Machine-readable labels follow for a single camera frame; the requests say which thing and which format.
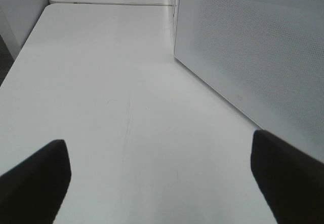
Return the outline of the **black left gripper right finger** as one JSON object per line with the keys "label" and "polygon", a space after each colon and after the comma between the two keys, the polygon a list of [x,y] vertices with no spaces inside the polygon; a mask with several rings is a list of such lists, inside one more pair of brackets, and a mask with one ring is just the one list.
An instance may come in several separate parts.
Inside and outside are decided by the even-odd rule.
{"label": "black left gripper right finger", "polygon": [[277,223],[323,223],[322,162],[256,130],[251,171]]}

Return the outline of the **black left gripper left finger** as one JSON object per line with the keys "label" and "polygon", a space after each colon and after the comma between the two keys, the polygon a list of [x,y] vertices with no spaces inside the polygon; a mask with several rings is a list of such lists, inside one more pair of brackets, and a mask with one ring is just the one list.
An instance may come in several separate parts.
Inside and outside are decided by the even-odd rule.
{"label": "black left gripper left finger", "polygon": [[66,143],[53,140],[1,175],[1,223],[53,223],[70,181]]}

